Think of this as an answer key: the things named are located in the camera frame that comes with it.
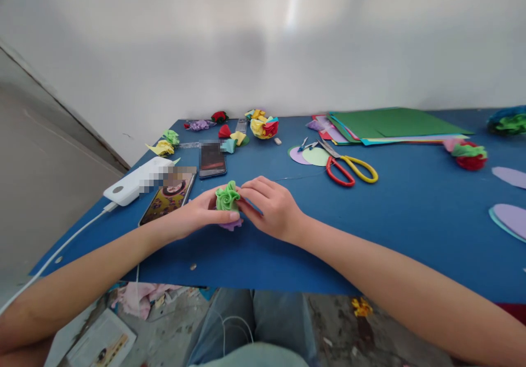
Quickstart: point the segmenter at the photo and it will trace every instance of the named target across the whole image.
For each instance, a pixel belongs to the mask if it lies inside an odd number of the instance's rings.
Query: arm
[[[407,256],[306,216],[287,189],[266,178],[245,183],[240,193],[263,212],[240,203],[256,227],[331,265],[425,340],[480,364],[526,365],[526,327],[490,301]]]
[[[239,219],[239,213],[213,207],[215,189],[28,288],[0,317],[0,365],[43,365],[55,333],[142,260],[207,224]]]

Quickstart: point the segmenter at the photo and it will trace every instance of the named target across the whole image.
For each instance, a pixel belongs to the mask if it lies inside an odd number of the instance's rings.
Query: blue table
[[[305,127],[309,118],[280,118],[282,145],[258,140],[249,131],[250,143],[227,156],[228,174],[197,179],[190,197],[232,179],[241,185],[258,175],[271,180],[305,176],[280,184],[289,188],[307,215],[408,255],[494,302],[526,303],[526,243],[498,228],[488,215],[488,209],[497,203],[526,208],[525,190],[491,174],[495,166],[526,171],[526,138],[486,133],[485,121],[493,112],[433,112],[476,132],[473,141],[489,153],[487,166],[476,173],[461,169],[438,145],[339,146],[339,153],[368,162],[380,176],[376,184],[357,179],[354,188],[344,188],[332,182],[324,168],[301,165],[288,157],[288,148],[299,145],[306,136],[310,141],[317,137]],[[235,119],[228,122],[232,130],[236,123]],[[219,127],[187,131],[183,121],[172,129],[180,134],[181,142],[216,139],[219,131]],[[133,169],[153,156],[148,151]],[[177,150],[172,158],[177,157],[181,157],[178,165],[198,165],[198,149]],[[68,245],[63,260],[52,264],[45,274],[136,228],[151,199],[152,194],[145,195],[104,215]],[[101,198],[33,272],[107,203]],[[194,271],[190,270],[193,263],[197,265]],[[135,280],[135,270],[124,279]],[[208,226],[163,248],[141,263],[140,281],[359,294],[316,257],[262,234],[249,221],[234,232]]]

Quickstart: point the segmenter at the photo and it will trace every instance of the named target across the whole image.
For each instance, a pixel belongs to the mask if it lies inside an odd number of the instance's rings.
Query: phone screen
[[[191,183],[190,180],[181,180],[181,183],[176,186],[159,189],[139,222],[139,226],[181,208],[186,194],[190,192]]]
[[[201,142],[199,154],[200,178],[226,174],[225,156],[220,142]]]

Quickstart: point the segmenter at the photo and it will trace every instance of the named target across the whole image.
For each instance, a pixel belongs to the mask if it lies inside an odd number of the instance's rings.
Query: person's left hand
[[[183,207],[148,224],[152,224],[152,227],[155,225],[156,230],[162,235],[165,242],[170,243],[185,238],[206,225],[237,221],[239,213],[215,210],[217,200],[215,191],[218,187],[201,193]]]

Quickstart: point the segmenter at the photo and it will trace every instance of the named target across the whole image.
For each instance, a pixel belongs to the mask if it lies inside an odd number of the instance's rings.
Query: yellow scissors handle
[[[378,180],[378,173],[376,172],[376,170],[373,167],[371,167],[366,162],[364,162],[364,161],[362,161],[360,159],[356,159],[356,158],[350,157],[350,156],[340,156],[340,158],[345,160],[345,163],[347,163],[349,165],[349,167],[356,173],[356,175],[358,175],[358,177],[362,181],[374,184]],[[369,172],[372,175],[372,178],[367,178],[365,175],[363,175],[362,172],[360,170],[358,170],[358,167],[356,167],[353,162],[355,162],[355,163],[357,163],[359,165],[362,165],[366,169],[368,169]]]

